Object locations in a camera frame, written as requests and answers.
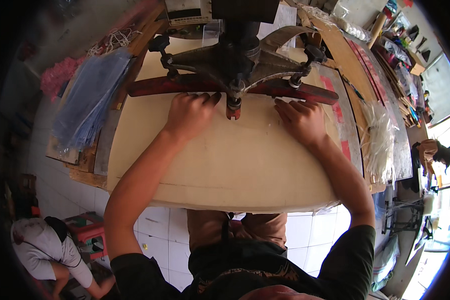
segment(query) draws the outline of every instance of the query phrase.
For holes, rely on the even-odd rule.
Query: cardboard tube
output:
[[[380,30],[382,29],[382,27],[384,27],[385,21],[387,21],[387,16],[383,12],[381,12],[378,15],[377,21],[375,21],[375,24],[373,24],[372,39],[370,39],[370,41],[367,43],[368,49],[372,49],[372,46],[375,43]]]

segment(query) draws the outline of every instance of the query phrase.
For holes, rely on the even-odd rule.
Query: red plastic stool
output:
[[[105,243],[104,220],[95,212],[86,212],[76,216],[71,216],[63,220],[68,230],[73,236],[73,240],[84,245],[92,245],[94,242],[103,244],[103,250],[91,250],[89,252],[90,259],[100,258],[108,255],[107,245]]]

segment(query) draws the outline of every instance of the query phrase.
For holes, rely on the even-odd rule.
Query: brown pants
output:
[[[186,210],[190,251],[197,247],[219,243],[222,239],[222,225],[228,221],[226,212],[216,210]],[[229,223],[228,237],[254,239],[272,242],[286,250],[286,213],[247,213],[240,223]]]

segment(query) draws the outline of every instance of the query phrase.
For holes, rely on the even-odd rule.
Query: blue plastic sheet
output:
[[[375,219],[382,219],[386,213],[385,199],[388,198],[390,188],[387,187],[384,191],[372,194],[373,204],[375,205]]]
[[[130,58],[127,48],[121,47],[106,55],[92,56],[80,66],[52,127],[52,135],[64,148],[81,150],[93,143]]]

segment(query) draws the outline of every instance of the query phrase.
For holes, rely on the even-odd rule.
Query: black knob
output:
[[[159,35],[152,39],[148,45],[148,50],[150,52],[161,52],[162,55],[165,53],[165,47],[170,45],[170,38],[168,35]]]
[[[305,50],[303,50],[303,52],[305,52],[306,56],[308,57],[308,61],[310,62],[322,63],[325,59],[324,52],[314,45],[306,45],[306,48]]]

